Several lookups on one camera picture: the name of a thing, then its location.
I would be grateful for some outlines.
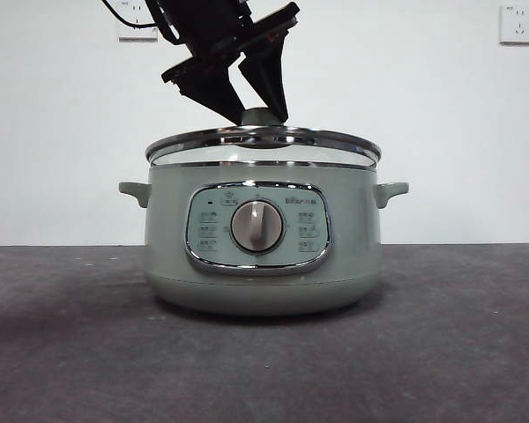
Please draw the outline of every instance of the electric cooker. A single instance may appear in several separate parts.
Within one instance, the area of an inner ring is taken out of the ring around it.
[[[163,139],[146,156],[149,183],[120,184],[147,209],[146,278],[163,299],[213,313],[292,315],[357,301],[380,275],[378,209],[408,191],[376,182],[377,145],[327,130],[204,130]]]

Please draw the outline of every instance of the control knob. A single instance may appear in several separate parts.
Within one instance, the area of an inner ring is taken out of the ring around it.
[[[282,217],[266,201],[242,204],[231,220],[235,241],[248,251],[262,252],[273,247],[282,235]]]

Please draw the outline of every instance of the brand logo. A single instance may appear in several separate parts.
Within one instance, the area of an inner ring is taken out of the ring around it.
[[[297,198],[288,197],[286,198],[286,204],[316,204],[317,201],[313,198]]]

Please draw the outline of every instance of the wall socket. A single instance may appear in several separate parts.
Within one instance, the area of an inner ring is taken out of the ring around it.
[[[500,6],[500,42],[529,44],[529,4]]]
[[[119,15],[132,24],[149,24],[153,17],[144,0],[118,0],[114,4]],[[117,24],[117,38],[119,41],[157,41],[159,30],[154,28],[132,28],[121,23]]]

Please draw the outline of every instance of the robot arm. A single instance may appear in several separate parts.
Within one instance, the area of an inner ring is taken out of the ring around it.
[[[192,54],[165,71],[164,82],[173,82],[182,95],[241,124],[245,107],[229,81],[228,68],[243,53],[242,75],[272,113],[286,121],[280,58],[288,29],[296,24],[300,10],[295,3],[253,22],[245,0],[145,2],[153,16],[151,26],[156,25],[167,41],[185,44]]]

